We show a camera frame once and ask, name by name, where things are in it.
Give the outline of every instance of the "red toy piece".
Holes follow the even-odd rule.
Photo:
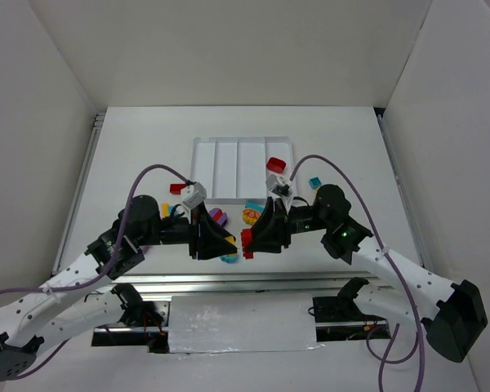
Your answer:
[[[287,167],[285,161],[283,161],[282,159],[277,159],[275,157],[272,157],[267,162],[267,169],[274,173],[282,174],[285,171],[285,167]]]
[[[242,249],[243,249],[243,257],[247,260],[254,258],[254,253],[245,252],[245,247],[248,247],[248,244],[252,242],[252,230],[251,229],[243,229],[242,230]]]
[[[216,211],[214,211],[214,216],[212,216],[212,219],[217,222],[218,219],[220,219],[222,216],[223,216],[223,211],[220,208],[217,208]]]
[[[181,190],[186,186],[187,184],[171,184],[169,192],[171,192],[172,194],[181,194]]]

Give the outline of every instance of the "white wall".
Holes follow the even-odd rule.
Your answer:
[[[386,106],[431,0],[30,0],[101,108]]]
[[[470,353],[490,392],[490,10],[434,0],[384,117],[439,272],[476,283],[489,325]]]
[[[49,276],[91,120],[28,4],[0,0],[0,288]]]

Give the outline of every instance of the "colorful toy piece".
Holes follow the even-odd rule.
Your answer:
[[[212,208],[209,211],[209,215],[212,216],[212,219],[216,221],[221,227],[225,227],[225,225],[229,221],[227,213],[223,212],[220,208]]]
[[[309,180],[310,188],[317,190],[321,186],[321,181],[318,177],[311,178]]]
[[[185,188],[187,184],[171,184],[169,187],[169,192],[172,194],[181,194],[181,190]]]
[[[272,157],[267,162],[267,169],[274,173],[282,174],[285,171],[285,167],[287,167],[285,161],[275,157]]]
[[[252,230],[243,229],[242,230],[242,248],[243,248],[243,256],[247,259],[253,259],[254,253],[245,252],[245,247],[248,247],[248,244],[252,242]]]
[[[171,215],[171,207],[168,203],[162,203],[162,218],[167,218]]]
[[[243,209],[242,219],[246,224],[252,226],[258,219],[260,219],[263,210],[264,207],[252,202],[247,202],[245,203],[245,208]]]
[[[172,214],[172,208],[174,208],[174,206],[169,206],[169,215]],[[178,215],[178,209],[174,211],[174,215]]]
[[[234,246],[236,246],[236,240],[234,239],[234,237],[232,235],[230,237],[227,237],[226,240],[229,241],[230,243],[232,243]],[[227,264],[235,263],[236,261],[238,261],[238,253],[233,253],[231,255],[221,256],[220,260],[224,261]]]

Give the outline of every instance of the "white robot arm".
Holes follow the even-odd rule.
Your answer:
[[[185,243],[189,254],[199,260],[238,251],[227,240],[232,234],[209,216],[204,197],[198,192],[201,186],[186,189],[183,204],[189,217],[162,219],[156,200],[135,197],[116,260],[114,244],[124,211],[72,265],[38,289],[29,290],[30,294],[0,308],[0,381],[15,380],[42,352],[82,332],[107,323],[141,320],[141,313],[149,310],[128,284],[118,284],[93,301],[78,302],[140,264],[144,260],[140,247]]]
[[[417,321],[404,295],[405,283],[416,302],[426,340],[446,359],[461,362],[465,358],[488,324],[479,289],[473,283],[464,280],[455,284],[380,246],[369,229],[349,216],[350,202],[337,185],[320,187],[311,206],[289,210],[289,185],[278,184],[272,191],[280,198],[269,198],[260,219],[242,232],[246,258],[252,258],[254,252],[280,253],[290,245],[293,234],[324,229],[321,244],[331,257],[376,275],[395,290],[377,290],[357,278],[347,283],[339,296],[350,299],[362,313],[414,325],[415,329]]]

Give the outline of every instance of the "clear plastic tray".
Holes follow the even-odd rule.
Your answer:
[[[292,142],[286,136],[195,138],[190,178],[207,190],[207,203],[240,204],[270,196],[265,181],[271,157],[294,168]]]

